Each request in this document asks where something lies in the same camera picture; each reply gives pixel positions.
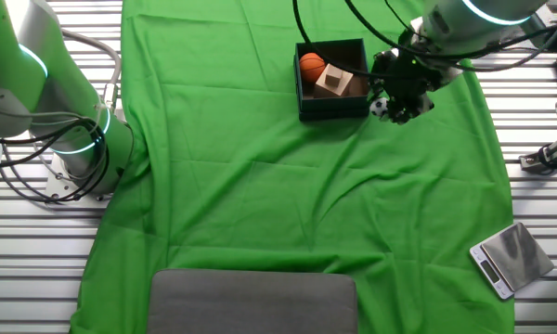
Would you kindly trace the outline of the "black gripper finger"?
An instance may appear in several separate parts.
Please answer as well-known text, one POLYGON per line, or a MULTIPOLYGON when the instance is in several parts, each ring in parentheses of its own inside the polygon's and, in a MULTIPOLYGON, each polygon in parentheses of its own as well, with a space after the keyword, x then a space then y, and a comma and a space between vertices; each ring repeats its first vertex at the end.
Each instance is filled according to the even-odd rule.
POLYGON ((384 116, 393 123, 404 124, 407 122, 404 104, 396 100, 393 96, 386 102, 384 116))
POLYGON ((434 108, 434 102, 423 92, 405 95, 405 112, 407 121, 411 121, 434 108))

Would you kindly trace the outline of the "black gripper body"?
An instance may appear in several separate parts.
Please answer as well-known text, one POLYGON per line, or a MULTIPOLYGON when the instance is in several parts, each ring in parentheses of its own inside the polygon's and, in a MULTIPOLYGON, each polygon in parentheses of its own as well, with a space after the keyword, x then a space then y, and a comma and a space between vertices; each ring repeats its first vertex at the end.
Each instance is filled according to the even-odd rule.
POLYGON ((370 73, 379 76, 370 80, 372 93, 375 96, 385 93, 395 99, 422 96, 451 82, 447 70, 430 68, 414 55, 396 48, 375 54, 370 73))

